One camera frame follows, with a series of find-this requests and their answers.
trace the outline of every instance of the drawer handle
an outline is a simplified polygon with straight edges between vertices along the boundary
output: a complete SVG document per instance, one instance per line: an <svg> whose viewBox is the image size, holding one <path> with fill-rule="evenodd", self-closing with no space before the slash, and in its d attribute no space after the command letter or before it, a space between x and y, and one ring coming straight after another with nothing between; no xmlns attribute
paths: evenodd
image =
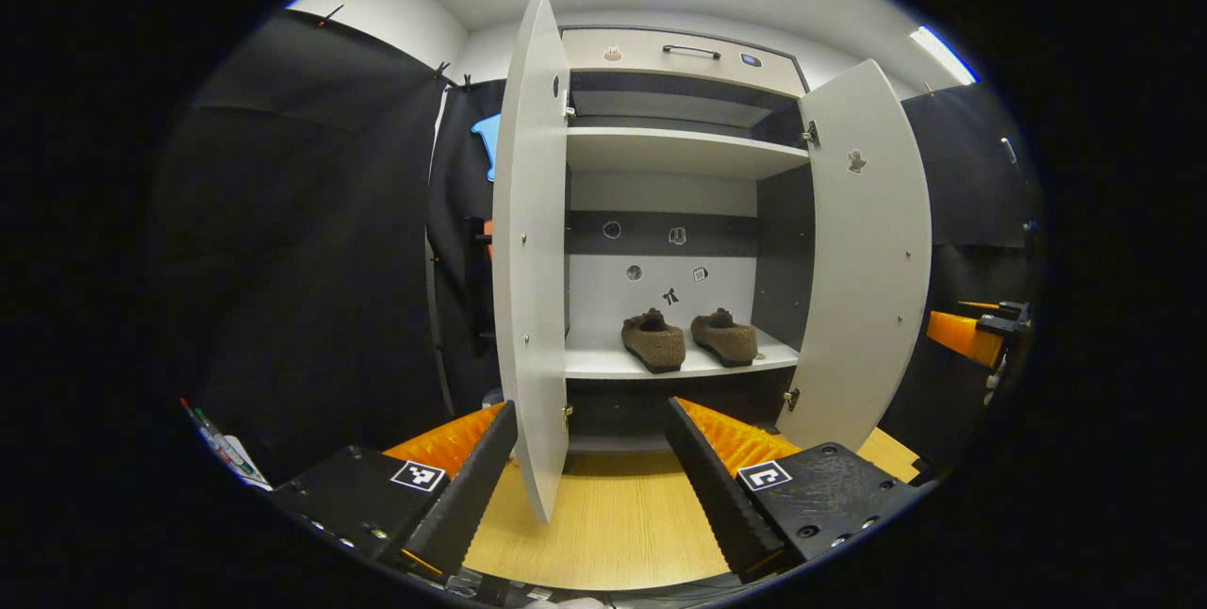
<svg viewBox="0 0 1207 609"><path fill-rule="evenodd" d="M671 49L706 52L712 55L712 59L721 59L721 54L717 51L698 49L695 46L677 46L676 43L667 43L667 46L663 46L663 52L671 52Z"/></svg>

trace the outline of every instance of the wooden floor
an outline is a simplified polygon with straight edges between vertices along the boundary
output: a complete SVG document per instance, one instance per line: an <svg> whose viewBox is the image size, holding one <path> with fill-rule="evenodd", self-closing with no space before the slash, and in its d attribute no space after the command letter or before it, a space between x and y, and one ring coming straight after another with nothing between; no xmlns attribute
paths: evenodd
<svg viewBox="0 0 1207 609"><path fill-rule="evenodd" d="M859 450L909 481L917 457L875 429ZM582 455L567 465L553 522L536 520L514 463L500 476L465 566L542 586L636 590L729 572L672 453Z"/></svg>

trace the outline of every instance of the drawer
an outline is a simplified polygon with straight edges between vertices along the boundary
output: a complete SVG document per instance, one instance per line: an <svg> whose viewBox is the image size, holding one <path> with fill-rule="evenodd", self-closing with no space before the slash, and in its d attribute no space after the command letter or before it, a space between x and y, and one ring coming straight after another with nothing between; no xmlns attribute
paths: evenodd
<svg viewBox="0 0 1207 609"><path fill-rule="evenodd" d="M719 41L706 36L657 33L652 29L565 29L561 42L571 71L645 71L674 74L698 80L715 80L728 84L747 86L800 98L805 88L792 58ZM607 59L611 47L620 52L619 59ZM721 58L690 49L715 51ZM753 55L759 66L742 63L742 54Z"/></svg>

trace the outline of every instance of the shoe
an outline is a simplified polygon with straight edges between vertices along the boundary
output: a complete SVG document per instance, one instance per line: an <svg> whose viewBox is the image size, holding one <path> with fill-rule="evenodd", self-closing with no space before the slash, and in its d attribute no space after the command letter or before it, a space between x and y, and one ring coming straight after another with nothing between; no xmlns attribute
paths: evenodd
<svg viewBox="0 0 1207 609"><path fill-rule="evenodd" d="M692 339L721 365L751 365L758 355L754 326L734 324L733 314L724 308L692 320Z"/></svg>
<svg viewBox="0 0 1207 609"><path fill-rule="evenodd" d="M678 371L687 356L683 329L669 326L663 314L653 308L647 314L625 320L620 339L624 350L636 356L651 374Z"/></svg>

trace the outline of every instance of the ceiling light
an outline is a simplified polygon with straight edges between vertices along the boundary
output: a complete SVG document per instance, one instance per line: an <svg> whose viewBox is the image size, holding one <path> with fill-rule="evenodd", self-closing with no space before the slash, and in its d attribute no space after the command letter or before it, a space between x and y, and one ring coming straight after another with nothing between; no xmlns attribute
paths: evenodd
<svg viewBox="0 0 1207 609"><path fill-rule="evenodd" d="M917 45L922 46L931 54L931 58L939 60L939 64L951 72L961 84L967 86L976 82L976 77L966 68L964 63L961 63L947 45L939 41L939 37L926 27L919 27L917 33L910 34L909 37L917 41Z"/></svg>

